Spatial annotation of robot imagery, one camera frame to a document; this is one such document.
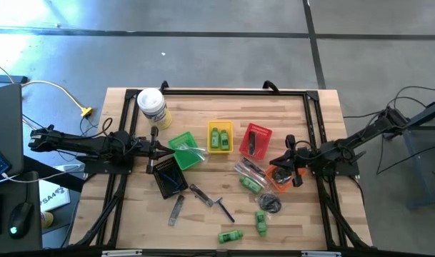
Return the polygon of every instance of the small green bottle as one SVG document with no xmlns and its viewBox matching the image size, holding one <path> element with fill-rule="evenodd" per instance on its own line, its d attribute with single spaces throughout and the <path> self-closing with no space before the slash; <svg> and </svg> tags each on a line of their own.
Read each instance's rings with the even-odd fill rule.
<svg viewBox="0 0 435 257">
<path fill-rule="evenodd" d="M 229 232 L 223 232 L 219 234 L 219 243 L 226 243 L 229 241 L 235 241 L 239 240 L 243 237 L 243 231 L 229 231 Z"/>
<path fill-rule="evenodd" d="M 258 193 L 261 190 L 261 186 L 252 178 L 240 176 L 239 181 L 243 184 L 245 188 L 252 191 L 252 193 Z"/>
<path fill-rule="evenodd" d="M 213 128 L 211 132 L 211 147 L 219 147 L 219 130 L 217 128 Z"/>
<path fill-rule="evenodd" d="M 222 150 L 229 150 L 230 149 L 229 135 L 225 129 L 222 129 L 222 132 L 220 133 L 220 141 L 221 141 Z"/>
<path fill-rule="evenodd" d="M 266 236 L 266 231 L 268 227 L 266 226 L 265 212 L 264 211 L 256 211 L 255 212 L 255 226 L 259 235 L 262 237 Z"/>
</svg>

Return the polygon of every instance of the green plastic box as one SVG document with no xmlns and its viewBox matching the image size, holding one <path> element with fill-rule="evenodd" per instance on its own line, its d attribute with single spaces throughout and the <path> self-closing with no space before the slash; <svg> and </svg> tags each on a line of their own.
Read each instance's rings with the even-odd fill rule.
<svg viewBox="0 0 435 257">
<path fill-rule="evenodd" d="M 198 147 L 196 145 L 194 137 L 189 131 L 168 141 L 169 148 L 173 150 L 176 150 L 177 146 L 181 143 L 186 143 L 187 146 L 190 147 Z M 174 153 L 174 158 L 176 159 L 179 168 L 181 168 L 182 171 L 192 167 L 193 165 L 201 161 L 201 159 L 195 153 L 192 153 L 190 151 L 176 151 Z"/>
</svg>

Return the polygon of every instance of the yellow tray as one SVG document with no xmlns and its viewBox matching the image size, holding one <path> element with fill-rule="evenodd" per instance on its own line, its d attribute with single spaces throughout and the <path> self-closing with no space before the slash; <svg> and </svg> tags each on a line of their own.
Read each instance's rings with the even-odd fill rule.
<svg viewBox="0 0 435 257">
<path fill-rule="evenodd" d="M 219 133 L 225 129 L 229 135 L 229 150 L 221 150 L 211 147 L 211 132 L 213 128 L 217 128 Z M 231 153 L 233 152 L 233 122 L 231 121 L 208 121 L 208 152 L 209 153 Z"/>
</svg>

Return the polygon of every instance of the wooden tabletop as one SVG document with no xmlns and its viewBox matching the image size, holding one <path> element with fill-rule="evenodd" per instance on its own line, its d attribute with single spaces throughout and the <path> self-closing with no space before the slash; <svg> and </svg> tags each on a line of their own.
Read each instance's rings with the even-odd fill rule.
<svg viewBox="0 0 435 257">
<path fill-rule="evenodd" d="M 126 89 L 109 88 L 101 112 L 100 124 L 108 117 L 114 122 L 109 129 L 116 131 Z M 346 137 L 338 94 L 335 90 L 320 90 L 321 110 L 328 140 Z M 239 145 L 249 122 L 273 131 L 269 149 L 263 161 L 282 155 L 287 134 L 296 140 L 308 141 L 306 118 L 301 97 L 297 96 L 165 96 L 172 123 L 160 131 L 160 142 L 190 131 L 199 146 L 206 148 L 207 123 L 210 120 L 230 120 L 234 124 L 234 152 L 214 154 L 209 159 L 184 171 L 188 184 L 196 184 L 210 198 L 223 197 L 223 203 L 236 220 L 232 224 L 218 206 L 208 208 L 194 198 L 190 190 L 183 192 L 185 202 L 175 227 L 167 225 L 176 197 L 164 200 L 154 176 L 146 174 L 146 159 L 137 158 L 134 172 L 129 176 L 121 216 L 117 248 L 185 248 L 185 249 L 251 249 L 301 250 L 325 249 L 319 197 L 314 178 L 304 176 L 304 184 L 279 193 L 282 209 L 267 221 L 267 237 L 258 235 L 254 212 L 259 210 L 254 195 L 238 180 L 234 164 L 239 159 Z M 128 115 L 129 129 L 131 114 Z M 148 136 L 150 127 L 144 115 L 138 115 L 136 136 Z M 77 242 L 90 229 L 103 206 L 108 176 L 97 175 L 86 182 L 79 202 L 70 243 Z M 365 210 L 360 191 L 347 177 L 337 177 L 336 186 L 341 212 L 355 232 L 371 244 Z M 112 215 L 106 230 L 111 230 Z M 336 223 L 331 218 L 334 239 L 337 242 Z M 244 237 L 239 241 L 219 244 L 218 234 L 239 229 Z"/>
</svg>

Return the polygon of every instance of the gray floor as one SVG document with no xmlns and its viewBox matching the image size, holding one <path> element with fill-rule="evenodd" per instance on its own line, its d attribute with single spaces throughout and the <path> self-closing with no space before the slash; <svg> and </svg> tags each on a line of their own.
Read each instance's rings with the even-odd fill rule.
<svg viewBox="0 0 435 257">
<path fill-rule="evenodd" d="M 435 34 L 435 0 L 310 0 L 310 5 L 317 33 Z M 301 0 L 1 0 L 0 26 L 307 32 Z M 344 115 L 382 109 L 404 86 L 435 88 L 435 41 L 318 40 L 318 45 L 326 87 L 339 91 Z M 62 84 L 83 105 L 96 107 L 93 122 L 109 86 L 159 86 L 167 80 L 173 87 L 259 88 L 269 79 L 280 88 L 318 88 L 308 39 L 0 35 L 0 65 L 14 75 Z M 435 101 L 429 91 L 406 95 L 425 104 Z M 422 110 L 404 99 L 398 107 L 407 116 Z M 27 88 L 24 113 L 40 124 L 79 133 L 79 109 L 55 88 Z M 367 121 L 346 120 L 348 132 Z M 375 176 L 380 143 L 374 139 L 362 146 L 366 155 L 359 161 L 374 245 L 435 254 L 435 206 L 406 207 L 421 193 L 412 162 Z M 382 167 L 408 156 L 402 138 L 384 145 Z M 64 164 L 56 153 L 24 150 L 49 165 Z M 66 230 L 52 233 L 44 246 L 57 246 L 54 239 L 61 242 L 57 234 Z"/>
</svg>

